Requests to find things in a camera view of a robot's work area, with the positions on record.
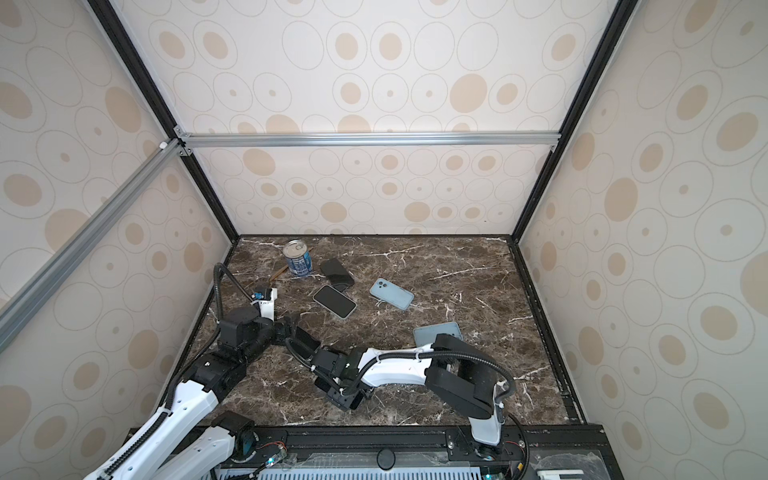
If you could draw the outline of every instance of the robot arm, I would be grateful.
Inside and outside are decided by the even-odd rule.
[[[476,442],[496,446],[501,440],[502,401],[515,392],[514,378],[491,357],[453,336],[437,335],[434,343],[416,349],[355,348],[350,353],[319,348],[317,342],[297,343],[306,348],[292,353],[309,364],[318,375],[315,385],[341,409],[356,409],[378,386],[424,385],[469,418]],[[505,381],[497,382],[497,376]]]

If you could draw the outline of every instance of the wallpaper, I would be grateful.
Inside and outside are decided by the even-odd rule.
[[[650,0],[522,249],[628,480],[768,472],[768,3]]]
[[[241,234],[509,233],[548,145],[200,148]]]
[[[615,0],[113,0],[196,133],[557,130]]]
[[[162,138],[79,3],[0,2],[0,307]]]
[[[82,478],[154,412],[229,242],[160,175],[0,354],[0,478]]]

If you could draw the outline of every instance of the can label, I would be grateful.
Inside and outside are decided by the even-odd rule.
[[[288,258],[288,270],[295,276],[308,276],[312,272],[312,259],[310,252],[305,252],[301,257]]]

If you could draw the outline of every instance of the black knob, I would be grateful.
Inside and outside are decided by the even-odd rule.
[[[395,453],[390,449],[379,450],[376,456],[376,463],[382,470],[391,470],[395,466]]]

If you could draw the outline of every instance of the can lid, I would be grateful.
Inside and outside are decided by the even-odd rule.
[[[283,255],[289,258],[301,257],[306,253],[306,244],[301,240],[291,240],[283,247]]]

